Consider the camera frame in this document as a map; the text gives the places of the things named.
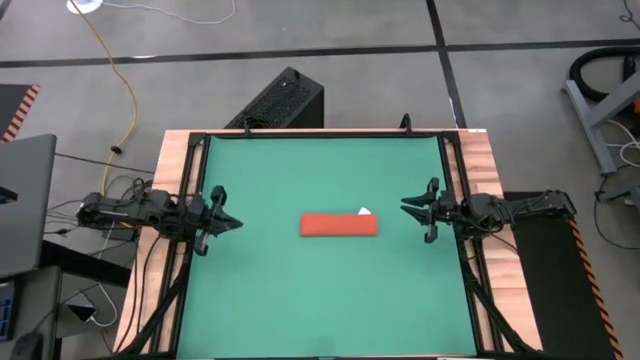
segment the gray metal stand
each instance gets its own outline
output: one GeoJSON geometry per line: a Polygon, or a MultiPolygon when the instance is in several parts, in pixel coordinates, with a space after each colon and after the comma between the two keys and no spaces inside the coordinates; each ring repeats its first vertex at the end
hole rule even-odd
{"type": "MultiPolygon", "coordinates": [[[[614,174],[618,171],[618,167],[607,147],[607,142],[602,134],[602,126],[640,96],[640,72],[623,82],[594,107],[587,104],[575,81],[567,80],[565,90],[578,113],[582,128],[598,159],[600,172],[603,175],[614,174]]],[[[600,199],[607,201],[623,196],[631,197],[640,210],[640,180],[632,180],[622,186],[611,188],[601,194],[600,199]]]]}

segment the black computer case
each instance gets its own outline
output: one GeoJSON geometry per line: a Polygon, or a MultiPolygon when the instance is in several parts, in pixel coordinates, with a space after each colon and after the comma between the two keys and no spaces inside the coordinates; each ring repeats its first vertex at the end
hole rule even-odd
{"type": "Polygon", "coordinates": [[[324,87],[287,67],[225,128],[323,127],[324,87]]]}

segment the white object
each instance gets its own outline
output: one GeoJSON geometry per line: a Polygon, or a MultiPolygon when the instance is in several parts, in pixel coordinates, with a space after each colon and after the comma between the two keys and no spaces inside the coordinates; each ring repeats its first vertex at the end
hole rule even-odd
{"type": "MultiPolygon", "coordinates": [[[[113,227],[115,225],[116,225],[115,221],[111,223],[111,228],[109,229],[109,233],[107,234],[107,237],[104,239],[104,244],[102,245],[102,250],[100,250],[100,255],[98,255],[98,260],[102,259],[102,253],[104,253],[104,251],[107,249],[107,244],[109,244],[109,237],[111,237],[111,232],[113,231],[113,227]]],[[[102,283],[98,283],[98,286],[100,287],[100,290],[102,290],[102,293],[107,298],[107,300],[109,300],[109,304],[111,304],[111,308],[113,309],[113,319],[111,321],[109,321],[108,323],[103,324],[103,323],[99,322],[98,320],[96,320],[96,318],[94,317],[95,316],[95,314],[94,314],[89,318],[89,320],[93,321],[93,323],[96,324],[99,327],[109,327],[109,326],[115,324],[116,321],[118,320],[118,308],[113,303],[113,300],[111,300],[111,296],[109,296],[109,293],[107,293],[107,290],[105,290],[104,286],[102,286],[102,283]]]]}
{"type": "MultiPolygon", "coordinates": [[[[83,14],[88,14],[90,12],[98,10],[100,5],[102,5],[102,0],[75,0],[76,6],[83,14]]],[[[78,15],[78,10],[73,6],[71,0],[67,1],[67,10],[71,11],[71,13],[78,15]]]]}

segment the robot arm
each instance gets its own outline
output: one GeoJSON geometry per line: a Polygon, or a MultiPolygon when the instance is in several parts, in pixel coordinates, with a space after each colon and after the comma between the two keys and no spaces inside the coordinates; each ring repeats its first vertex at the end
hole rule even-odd
{"type": "Polygon", "coordinates": [[[427,192],[417,197],[402,199],[408,205],[401,208],[421,225],[427,227],[425,242],[438,237],[437,222],[452,224],[459,239],[484,237],[500,231],[504,225],[534,217],[559,217],[576,213],[569,196],[557,190],[548,190],[538,197],[508,201],[489,194],[474,194],[456,202],[453,193],[442,191],[437,196],[439,180],[432,178],[427,192]]]}
{"type": "Polygon", "coordinates": [[[130,200],[112,199],[100,193],[87,195],[76,217],[78,225],[104,228],[116,223],[129,226],[150,226],[171,241],[188,242],[195,238],[196,254],[207,254],[207,238],[242,226],[242,222],[227,215],[222,207],[227,193],[216,186],[211,194],[212,206],[208,207],[200,195],[188,202],[175,202],[166,191],[149,190],[130,200]]]}

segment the green tabletop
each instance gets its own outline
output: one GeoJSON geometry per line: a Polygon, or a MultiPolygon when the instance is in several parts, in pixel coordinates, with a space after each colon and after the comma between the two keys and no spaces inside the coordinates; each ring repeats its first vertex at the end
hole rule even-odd
{"type": "Polygon", "coordinates": [[[434,138],[212,138],[203,193],[244,222],[194,256],[178,358],[475,354],[453,230],[400,199],[444,184],[434,138]],[[378,216],[375,237],[299,235],[306,212],[378,216]]]}

